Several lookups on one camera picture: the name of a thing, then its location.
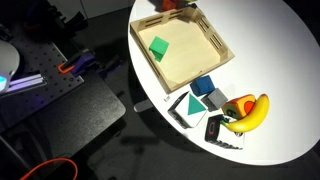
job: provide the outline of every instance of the wooden box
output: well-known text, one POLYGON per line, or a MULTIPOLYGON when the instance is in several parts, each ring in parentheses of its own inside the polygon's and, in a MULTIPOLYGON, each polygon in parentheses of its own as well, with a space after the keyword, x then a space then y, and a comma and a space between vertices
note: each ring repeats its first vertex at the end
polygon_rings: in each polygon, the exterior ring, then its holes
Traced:
POLYGON ((168 94, 234 57, 195 4, 131 22, 130 32, 168 94), (169 43, 161 62, 149 51, 156 36, 169 43))

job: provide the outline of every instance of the dark floor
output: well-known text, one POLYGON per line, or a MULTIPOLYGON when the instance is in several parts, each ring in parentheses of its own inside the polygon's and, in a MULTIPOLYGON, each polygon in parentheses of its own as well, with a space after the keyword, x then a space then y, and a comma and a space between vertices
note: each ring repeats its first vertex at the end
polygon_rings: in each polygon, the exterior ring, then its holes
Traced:
MULTIPOLYGON (((319 16, 295 1, 288 4, 301 16, 319 42, 319 16)), ((173 129, 156 111, 136 113, 133 105, 146 99, 130 64, 127 28, 130 8, 90 19, 75 38, 96 51, 100 61, 119 54, 122 64, 106 83, 127 108, 120 134, 103 133, 74 158, 83 179, 320 179, 319 145, 304 156, 276 166, 248 166, 203 151, 173 129)))

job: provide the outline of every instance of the toy block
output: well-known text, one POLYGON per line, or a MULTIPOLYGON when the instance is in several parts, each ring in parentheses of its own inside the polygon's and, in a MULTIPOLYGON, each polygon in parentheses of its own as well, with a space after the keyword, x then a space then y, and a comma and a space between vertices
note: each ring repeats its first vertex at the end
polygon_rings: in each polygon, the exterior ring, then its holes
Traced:
POLYGON ((190 87, 193 94, 195 94, 196 96, 201 96, 215 90, 215 87, 209 75, 195 79, 190 84, 190 87))
POLYGON ((229 131, 220 123, 223 119, 224 117, 221 114, 208 119, 205 141, 225 149, 243 149, 245 134, 229 131))
POLYGON ((208 111, 211 112, 220 109, 228 101, 228 98, 219 88, 216 88, 213 92, 204 96, 201 101, 208 107, 208 111))
POLYGON ((206 112, 206 107, 189 92, 181 95, 168 110, 183 128, 196 127, 206 112))
POLYGON ((149 47, 149 50, 153 53, 156 61, 161 62, 164 54, 168 49, 169 43, 159 37, 155 37, 149 47))
POLYGON ((252 94, 248 94, 231 101, 228 101, 222 106, 222 111, 226 116, 235 119, 242 119, 250 113, 254 106, 256 98, 252 94))

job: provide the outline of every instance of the banana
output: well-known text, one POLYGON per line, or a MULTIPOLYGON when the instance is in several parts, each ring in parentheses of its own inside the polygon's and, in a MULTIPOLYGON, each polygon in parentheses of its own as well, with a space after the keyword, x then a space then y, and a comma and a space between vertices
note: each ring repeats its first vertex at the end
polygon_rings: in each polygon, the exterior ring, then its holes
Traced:
POLYGON ((221 124, 233 132, 243 133, 251 131, 258 127, 265 119, 268 114, 269 104, 268 96, 266 94, 262 94, 256 100, 251 112, 243 119, 231 123, 221 121, 221 124))

